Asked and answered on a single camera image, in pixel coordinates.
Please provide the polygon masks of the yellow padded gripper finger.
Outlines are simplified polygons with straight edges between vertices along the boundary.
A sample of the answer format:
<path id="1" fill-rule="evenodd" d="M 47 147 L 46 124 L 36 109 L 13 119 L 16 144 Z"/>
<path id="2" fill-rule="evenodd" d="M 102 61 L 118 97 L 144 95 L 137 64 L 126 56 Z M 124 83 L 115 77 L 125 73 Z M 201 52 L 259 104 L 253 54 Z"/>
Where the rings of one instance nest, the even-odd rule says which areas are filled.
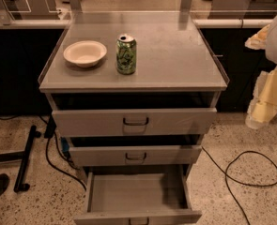
<path id="1" fill-rule="evenodd" d="M 265 50 L 269 28 L 270 25 L 268 24 L 261 28 L 256 34 L 249 37 L 245 42 L 245 46 L 253 50 Z"/>

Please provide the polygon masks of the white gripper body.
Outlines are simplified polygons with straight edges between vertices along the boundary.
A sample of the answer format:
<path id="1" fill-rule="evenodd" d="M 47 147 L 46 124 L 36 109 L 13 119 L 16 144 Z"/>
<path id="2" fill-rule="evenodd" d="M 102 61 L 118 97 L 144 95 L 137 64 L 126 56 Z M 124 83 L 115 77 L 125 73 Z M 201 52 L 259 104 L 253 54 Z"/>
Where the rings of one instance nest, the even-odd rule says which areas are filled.
<path id="1" fill-rule="evenodd" d="M 277 67 L 271 72 L 260 73 L 253 96 L 245 124 L 248 128 L 259 129 L 267 126 L 277 114 Z"/>

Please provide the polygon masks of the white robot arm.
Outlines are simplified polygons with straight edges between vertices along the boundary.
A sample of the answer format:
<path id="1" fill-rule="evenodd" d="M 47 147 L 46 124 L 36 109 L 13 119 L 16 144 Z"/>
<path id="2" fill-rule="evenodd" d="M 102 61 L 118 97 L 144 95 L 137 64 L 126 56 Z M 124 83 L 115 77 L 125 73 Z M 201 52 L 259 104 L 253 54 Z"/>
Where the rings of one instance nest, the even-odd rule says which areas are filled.
<path id="1" fill-rule="evenodd" d="M 245 46 L 264 50 L 266 58 L 276 65 L 271 72 L 262 71 L 257 77 L 253 99 L 247 110 L 245 124 L 249 128 L 259 129 L 277 114 L 277 15 L 270 24 L 249 37 Z"/>

